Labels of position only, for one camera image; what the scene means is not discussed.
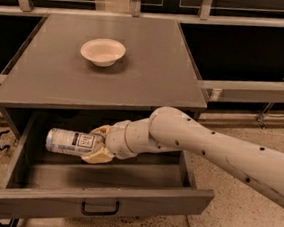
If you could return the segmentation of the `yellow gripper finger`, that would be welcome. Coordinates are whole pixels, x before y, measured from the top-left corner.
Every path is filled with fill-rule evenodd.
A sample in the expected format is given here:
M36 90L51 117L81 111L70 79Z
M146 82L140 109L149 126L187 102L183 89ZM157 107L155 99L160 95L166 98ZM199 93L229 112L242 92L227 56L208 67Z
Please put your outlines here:
M99 134L103 137L106 137L109 130L110 130L110 126L109 125L104 125L104 126L99 126L97 128L94 128L92 131L91 131L91 134Z
M81 159L88 164L102 164L106 162L110 162L114 159L115 155L107 149L106 145L98 145L93 148L90 152L86 152L81 156Z

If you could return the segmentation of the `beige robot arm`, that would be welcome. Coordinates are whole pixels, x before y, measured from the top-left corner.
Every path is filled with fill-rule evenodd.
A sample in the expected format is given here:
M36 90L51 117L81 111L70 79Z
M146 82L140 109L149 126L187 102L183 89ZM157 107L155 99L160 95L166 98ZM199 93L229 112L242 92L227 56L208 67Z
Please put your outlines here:
M89 164L133 158L142 153L189 151L201 155L284 209L284 153L214 132L173 107L149 118L93 130L104 136L81 159Z

